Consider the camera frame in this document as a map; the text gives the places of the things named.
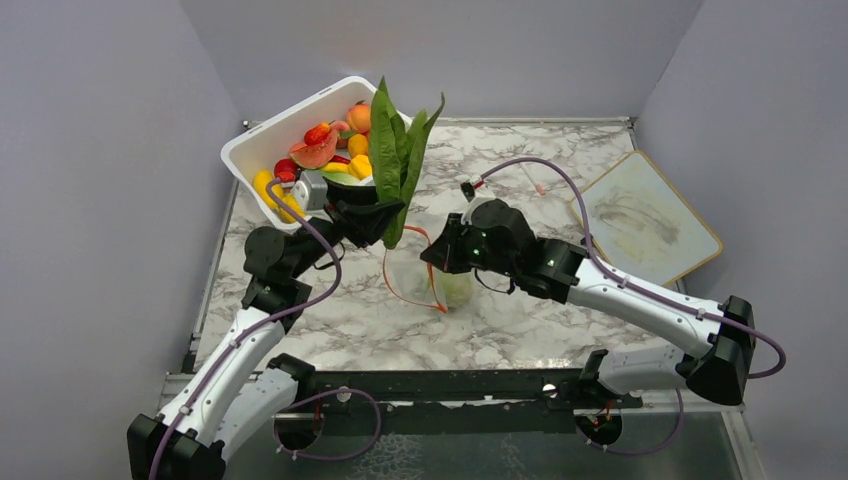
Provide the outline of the green cabbage toy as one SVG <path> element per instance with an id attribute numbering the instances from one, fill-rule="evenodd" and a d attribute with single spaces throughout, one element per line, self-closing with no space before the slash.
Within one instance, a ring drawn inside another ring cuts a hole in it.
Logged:
<path id="1" fill-rule="evenodd" d="M 448 310 L 462 308 L 474 295 L 474 281 L 471 273 L 449 274 L 434 271 L 436 296 Z"/>

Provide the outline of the clear zip bag orange zipper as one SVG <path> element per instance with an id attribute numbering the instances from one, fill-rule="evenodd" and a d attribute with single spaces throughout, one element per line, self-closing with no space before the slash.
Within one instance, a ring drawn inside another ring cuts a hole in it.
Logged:
<path id="1" fill-rule="evenodd" d="M 437 269 L 419 259 L 419 254 L 431 244 L 425 229 L 405 225 L 398 244 L 384 253 L 383 280 L 388 290 L 401 301 L 448 314 L 451 310 L 436 296 L 434 271 Z"/>

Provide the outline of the green leafy vegetable toy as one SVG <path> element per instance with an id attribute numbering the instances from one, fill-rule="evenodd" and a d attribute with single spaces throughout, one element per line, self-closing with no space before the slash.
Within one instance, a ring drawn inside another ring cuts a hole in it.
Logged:
<path id="1" fill-rule="evenodd" d="M 370 104 L 369 160 L 381 203 L 401 201 L 403 207 L 389 222 L 382 237 L 384 247 L 393 250 L 402 239 L 412 198 L 417 190 L 430 133 L 442 114 L 446 99 L 433 114 L 419 111 L 406 123 L 390 98 L 382 79 Z"/>

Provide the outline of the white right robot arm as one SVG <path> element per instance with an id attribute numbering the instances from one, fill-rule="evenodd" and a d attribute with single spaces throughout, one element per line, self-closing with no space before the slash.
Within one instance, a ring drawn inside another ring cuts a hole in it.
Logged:
<path id="1" fill-rule="evenodd" d="M 594 262 L 581 246 L 536 236 L 519 210 L 498 199 L 450 214 L 420 258 L 444 273 L 501 274 L 530 296 L 600 311 L 665 340 L 593 353 L 576 383 L 589 406 L 637 390 L 680 388 L 720 405 L 743 401 L 756 340 L 753 307 L 741 297 L 718 303 L 644 283 Z"/>

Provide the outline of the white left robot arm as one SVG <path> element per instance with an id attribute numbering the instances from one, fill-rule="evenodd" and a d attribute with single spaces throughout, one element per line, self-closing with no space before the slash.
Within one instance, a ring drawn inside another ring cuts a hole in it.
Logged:
<path id="1" fill-rule="evenodd" d="M 332 295 L 342 279 L 336 245 L 376 243 L 404 209 L 400 199 L 379 199 L 372 186 L 320 180 L 310 192 L 329 219 L 307 218 L 268 182 L 272 204 L 298 228 L 252 231 L 245 243 L 251 279 L 229 331 L 201 369 L 153 416 L 138 415 L 127 431 L 134 479 L 221 479 L 244 443 L 273 414 L 302 410 L 314 397 L 314 368 L 298 359 L 249 378 L 304 310 Z"/>

